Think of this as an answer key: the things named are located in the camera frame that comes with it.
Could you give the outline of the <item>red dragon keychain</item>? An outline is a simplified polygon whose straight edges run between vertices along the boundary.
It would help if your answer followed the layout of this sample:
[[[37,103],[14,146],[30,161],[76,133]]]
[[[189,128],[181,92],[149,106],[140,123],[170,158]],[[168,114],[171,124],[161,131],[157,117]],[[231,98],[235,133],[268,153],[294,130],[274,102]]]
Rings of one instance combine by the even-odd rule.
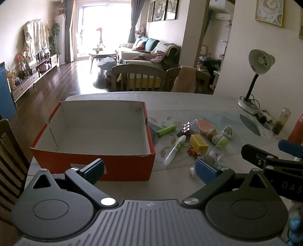
[[[187,148],[188,155],[198,157],[199,145],[197,143],[186,140],[183,145]]]

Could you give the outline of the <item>yellow toy block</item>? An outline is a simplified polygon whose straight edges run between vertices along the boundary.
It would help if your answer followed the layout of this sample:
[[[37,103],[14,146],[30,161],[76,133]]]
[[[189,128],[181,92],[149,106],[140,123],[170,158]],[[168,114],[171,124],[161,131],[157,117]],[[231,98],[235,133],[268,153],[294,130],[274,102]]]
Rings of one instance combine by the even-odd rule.
[[[190,137],[190,144],[193,150],[198,155],[204,155],[208,151],[208,144],[204,141],[204,139],[199,134],[192,134]]]

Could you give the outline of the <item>green-lidded label jar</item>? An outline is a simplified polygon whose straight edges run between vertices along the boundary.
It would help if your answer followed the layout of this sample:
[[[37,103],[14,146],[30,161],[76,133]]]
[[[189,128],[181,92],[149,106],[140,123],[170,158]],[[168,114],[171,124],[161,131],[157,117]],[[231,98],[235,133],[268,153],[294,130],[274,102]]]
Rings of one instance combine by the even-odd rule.
[[[210,140],[214,145],[221,146],[223,148],[229,144],[229,140],[215,128],[211,128],[207,131],[206,138]]]

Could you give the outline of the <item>white green glue pen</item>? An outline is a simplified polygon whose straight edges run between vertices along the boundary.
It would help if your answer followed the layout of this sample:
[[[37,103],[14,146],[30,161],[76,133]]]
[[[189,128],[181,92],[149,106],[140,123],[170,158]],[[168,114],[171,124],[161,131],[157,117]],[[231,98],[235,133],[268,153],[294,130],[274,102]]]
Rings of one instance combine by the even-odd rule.
[[[168,166],[172,162],[172,160],[175,158],[176,154],[179,152],[181,147],[183,147],[185,140],[186,140],[185,135],[183,135],[177,139],[175,145],[173,146],[171,151],[168,153],[166,159],[163,161],[163,164],[165,166]]]

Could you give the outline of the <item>green highlighter marker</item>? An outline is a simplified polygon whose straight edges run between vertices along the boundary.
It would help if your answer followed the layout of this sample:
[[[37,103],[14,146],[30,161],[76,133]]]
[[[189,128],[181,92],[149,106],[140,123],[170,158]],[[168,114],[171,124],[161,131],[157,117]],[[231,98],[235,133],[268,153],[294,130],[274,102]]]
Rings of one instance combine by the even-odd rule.
[[[163,135],[166,135],[172,131],[175,131],[177,129],[177,126],[176,125],[172,125],[172,126],[169,126],[169,127],[166,127],[164,129],[161,129],[159,131],[157,131],[157,136],[158,137],[161,137]]]

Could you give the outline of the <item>small white robot toy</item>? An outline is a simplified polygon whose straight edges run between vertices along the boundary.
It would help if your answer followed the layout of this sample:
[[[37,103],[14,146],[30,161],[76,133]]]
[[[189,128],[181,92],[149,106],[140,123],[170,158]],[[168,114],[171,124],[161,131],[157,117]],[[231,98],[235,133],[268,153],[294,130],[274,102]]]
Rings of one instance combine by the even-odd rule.
[[[189,170],[189,177],[190,177],[190,178],[196,177],[196,171],[195,171],[195,168],[194,168],[194,167],[191,167],[191,168],[190,168],[190,170]]]

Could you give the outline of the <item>red bottle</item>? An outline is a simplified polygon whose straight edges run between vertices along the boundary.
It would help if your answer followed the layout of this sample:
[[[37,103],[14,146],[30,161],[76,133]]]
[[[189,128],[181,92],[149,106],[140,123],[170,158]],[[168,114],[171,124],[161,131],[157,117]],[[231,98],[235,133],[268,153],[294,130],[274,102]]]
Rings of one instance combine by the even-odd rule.
[[[303,142],[303,115],[297,120],[295,127],[293,128],[290,136],[288,137],[287,141],[302,145]]]

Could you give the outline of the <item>pink binder clips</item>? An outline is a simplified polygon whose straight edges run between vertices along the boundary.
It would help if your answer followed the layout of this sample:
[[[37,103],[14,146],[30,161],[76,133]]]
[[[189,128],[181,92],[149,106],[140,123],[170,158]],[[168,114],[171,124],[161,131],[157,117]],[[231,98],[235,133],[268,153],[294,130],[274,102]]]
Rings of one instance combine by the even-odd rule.
[[[181,132],[185,135],[191,135],[191,126],[197,124],[198,120],[195,119],[193,121],[189,121],[186,124],[182,124],[182,130]]]

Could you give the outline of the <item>near wooden chair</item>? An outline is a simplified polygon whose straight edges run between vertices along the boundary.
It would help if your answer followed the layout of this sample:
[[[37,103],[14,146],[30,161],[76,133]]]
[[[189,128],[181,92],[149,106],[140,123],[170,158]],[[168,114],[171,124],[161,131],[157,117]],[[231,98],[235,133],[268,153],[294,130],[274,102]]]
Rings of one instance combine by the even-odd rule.
[[[13,225],[11,212],[25,189],[30,167],[7,119],[1,120],[1,222]]]

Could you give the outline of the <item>grey desk lamp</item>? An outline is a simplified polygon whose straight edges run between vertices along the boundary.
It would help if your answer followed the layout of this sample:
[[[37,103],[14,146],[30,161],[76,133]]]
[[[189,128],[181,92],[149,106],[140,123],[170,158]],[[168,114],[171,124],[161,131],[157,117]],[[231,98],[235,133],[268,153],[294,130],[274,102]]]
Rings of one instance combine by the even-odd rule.
[[[249,52],[249,64],[255,75],[245,97],[238,101],[238,106],[250,115],[257,114],[260,108],[260,106],[257,106],[255,103],[253,103],[253,99],[250,99],[257,78],[260,75],[266,74],[270,68],[272,68],[275,62],[275,57],[263,50],[253,49]]]

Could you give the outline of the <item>chair with tan cloth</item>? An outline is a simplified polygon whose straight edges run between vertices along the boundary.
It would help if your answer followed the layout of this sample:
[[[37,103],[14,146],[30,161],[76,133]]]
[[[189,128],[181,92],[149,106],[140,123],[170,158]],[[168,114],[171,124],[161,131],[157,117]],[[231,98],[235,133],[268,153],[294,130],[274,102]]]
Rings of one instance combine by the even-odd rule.
[[[209,81],[211,77],[192,67],[181,66],[166,72],[165,90],[170,92],[211,94]]]

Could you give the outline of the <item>blue cabinet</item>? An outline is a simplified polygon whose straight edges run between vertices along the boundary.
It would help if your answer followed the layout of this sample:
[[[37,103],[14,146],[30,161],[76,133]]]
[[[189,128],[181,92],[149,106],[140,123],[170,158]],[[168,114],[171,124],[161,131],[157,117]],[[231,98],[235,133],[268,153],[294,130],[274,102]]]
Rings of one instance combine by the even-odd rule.
[[[1,119],[11,120],[16,113],[16,108],[11,96],[7,80],[5,63],[0,66],[0,114]]]

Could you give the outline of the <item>long wooden TV cabinet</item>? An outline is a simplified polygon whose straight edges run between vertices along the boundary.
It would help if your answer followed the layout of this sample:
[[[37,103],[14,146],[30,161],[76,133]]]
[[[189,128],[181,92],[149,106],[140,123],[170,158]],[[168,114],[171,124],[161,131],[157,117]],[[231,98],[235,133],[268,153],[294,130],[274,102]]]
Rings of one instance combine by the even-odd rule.
[[[47,55],[46,58],[43,58],[33,64],[29,70],[27,70],[29,76],[19,79],[19,84],[16,85],[16,88],[11,91],[11,96],[13,102],[16,103],[17,100],[27,92],[31,87],[35,89],[35,84],[44,76],[53,69],[59,67],[59,56],[57,54]]]

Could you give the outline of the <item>beige sofa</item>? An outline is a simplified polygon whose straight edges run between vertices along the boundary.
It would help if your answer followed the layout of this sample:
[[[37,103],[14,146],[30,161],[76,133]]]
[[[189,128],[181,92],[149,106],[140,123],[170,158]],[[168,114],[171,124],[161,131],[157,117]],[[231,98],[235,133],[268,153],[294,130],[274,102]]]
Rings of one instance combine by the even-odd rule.
[[[134,43],[120,45],[116,54],[119,64],[152,66],[167,71],[179,66],[180,47],[140,35]]]

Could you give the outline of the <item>framed colourful wall picture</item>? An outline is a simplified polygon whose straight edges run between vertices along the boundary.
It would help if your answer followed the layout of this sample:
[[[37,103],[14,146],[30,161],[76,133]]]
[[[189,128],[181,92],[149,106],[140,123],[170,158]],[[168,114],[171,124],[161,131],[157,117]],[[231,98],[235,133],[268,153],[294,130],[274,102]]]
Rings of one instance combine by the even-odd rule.
[[[283,27],[284,0],[257,0],[255,20]]]

